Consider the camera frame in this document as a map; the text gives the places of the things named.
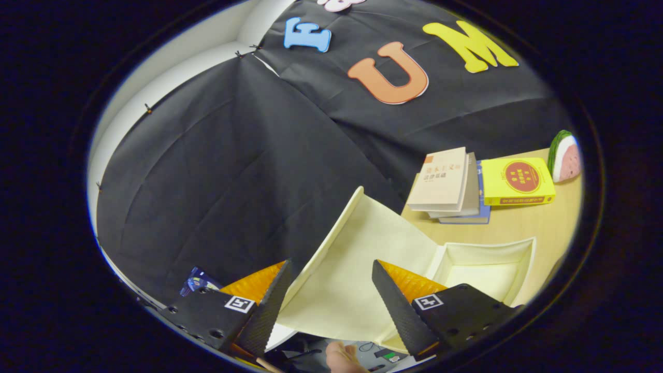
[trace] yellow book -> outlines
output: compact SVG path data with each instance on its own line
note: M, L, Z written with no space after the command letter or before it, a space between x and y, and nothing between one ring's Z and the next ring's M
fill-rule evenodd
M545 204L555 199L555 186L543 158L481 161L487 206Z

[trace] wooden stick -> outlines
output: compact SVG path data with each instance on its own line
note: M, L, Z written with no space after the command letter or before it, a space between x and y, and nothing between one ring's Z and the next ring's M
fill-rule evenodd
M269 364L265 359L263 358L257 358L256 361L258 364L262 365L265 367L265 369L269 370L270 372L273 373L284 373L281 369L278 369L276 366L273 366L272 364Z

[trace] red circle emblem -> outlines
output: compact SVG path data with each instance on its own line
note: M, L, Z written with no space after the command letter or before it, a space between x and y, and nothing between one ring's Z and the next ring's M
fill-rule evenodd
M540 184L539 174L534 166L523 161L509 163L505 168L505 177L507 184L521 193L534 192Z

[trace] human hand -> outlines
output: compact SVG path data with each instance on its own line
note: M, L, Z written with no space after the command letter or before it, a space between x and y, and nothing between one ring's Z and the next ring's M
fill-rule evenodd
M331 373L369 373L359 364L357 346L354 344L343 346L339 341L329 343L326 354L327 366L331 369Z

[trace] book spine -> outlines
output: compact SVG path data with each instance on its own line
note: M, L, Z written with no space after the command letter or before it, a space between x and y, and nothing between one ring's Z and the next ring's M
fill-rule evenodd
M546 196L493 197L486 198L486 206L514 206L518 204L548 204L555 200L554 194Z

